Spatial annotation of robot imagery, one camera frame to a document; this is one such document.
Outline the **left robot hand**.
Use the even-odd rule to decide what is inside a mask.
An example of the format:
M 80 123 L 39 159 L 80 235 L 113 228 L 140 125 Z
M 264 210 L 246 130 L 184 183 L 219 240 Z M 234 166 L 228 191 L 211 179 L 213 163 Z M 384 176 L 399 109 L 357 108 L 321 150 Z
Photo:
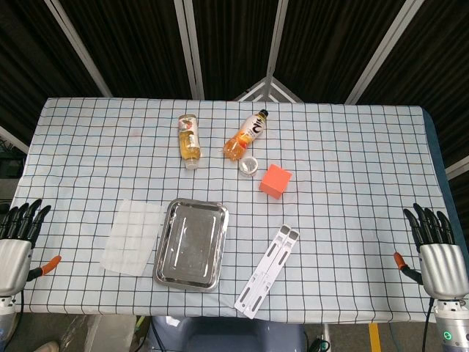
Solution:
M 54 270 L 62 257 L 57 255 L 47 264 L 32 268 L 32 252 L 36 246 L 50 205 L 42 200 L 10 208 L 1 218 L 1 297 L 14 296 L 26 283 Z

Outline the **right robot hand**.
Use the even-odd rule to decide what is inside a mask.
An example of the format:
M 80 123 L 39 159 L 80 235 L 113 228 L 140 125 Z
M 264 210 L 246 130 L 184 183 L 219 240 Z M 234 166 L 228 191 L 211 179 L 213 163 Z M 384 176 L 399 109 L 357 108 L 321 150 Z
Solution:
M 410 268 L 400 253 L 394 253 L 398 269 L 422 285 L 426 293 L 440 301 L 460 300 L 468 294 L 468 273 L 461 247 L 456 244 L 448 217 L 418 204 L 403 214 L 409 221 L 418 252 L 420 270 Z

